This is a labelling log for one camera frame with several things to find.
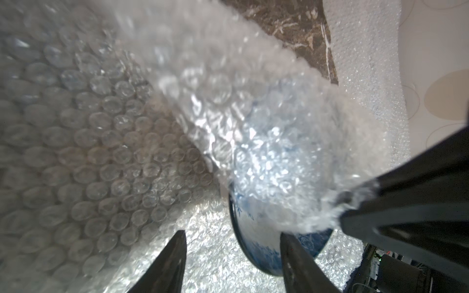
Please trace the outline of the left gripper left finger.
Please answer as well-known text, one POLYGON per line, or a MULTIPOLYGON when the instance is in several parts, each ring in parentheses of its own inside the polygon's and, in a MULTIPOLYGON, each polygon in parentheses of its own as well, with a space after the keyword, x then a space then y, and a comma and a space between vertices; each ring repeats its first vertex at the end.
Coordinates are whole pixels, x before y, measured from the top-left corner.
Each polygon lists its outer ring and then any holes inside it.
POLYGON ((129 293, 180 293, 187 257, 186 233, 178 230, 129 293))

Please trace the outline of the blue white patterned bowl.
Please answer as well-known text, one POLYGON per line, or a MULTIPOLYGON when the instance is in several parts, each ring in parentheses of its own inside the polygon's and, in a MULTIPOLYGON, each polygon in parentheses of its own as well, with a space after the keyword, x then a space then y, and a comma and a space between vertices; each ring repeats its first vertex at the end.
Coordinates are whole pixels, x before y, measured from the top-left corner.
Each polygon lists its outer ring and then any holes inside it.
POLYGON ((246 258, 260 271, 272 276, 282 274, 280 235, 293 234, 312 257, 317 257, 328 243, 333 230, 299 233, 292 210, 245 197, 228 185, 228 206, 234 235, 246 258))

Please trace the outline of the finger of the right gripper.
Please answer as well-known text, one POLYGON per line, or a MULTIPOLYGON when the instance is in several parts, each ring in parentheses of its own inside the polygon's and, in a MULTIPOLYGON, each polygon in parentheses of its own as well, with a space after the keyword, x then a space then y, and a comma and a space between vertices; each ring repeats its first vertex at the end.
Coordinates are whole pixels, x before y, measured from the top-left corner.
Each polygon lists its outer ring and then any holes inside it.
POLYGON ((469 129, 377 179, 377 197, 340 218, 343 232, 445 273, 469 273, 469 129))

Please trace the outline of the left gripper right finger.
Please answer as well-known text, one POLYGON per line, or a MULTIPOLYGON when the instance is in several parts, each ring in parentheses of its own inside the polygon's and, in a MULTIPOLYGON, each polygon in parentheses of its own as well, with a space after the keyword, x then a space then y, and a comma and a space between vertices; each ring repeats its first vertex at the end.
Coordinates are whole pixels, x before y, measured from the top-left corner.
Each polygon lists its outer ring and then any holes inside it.
POLYGON ((293 235, 280 235, 280 254, 286 293, 340 293, 293 235))

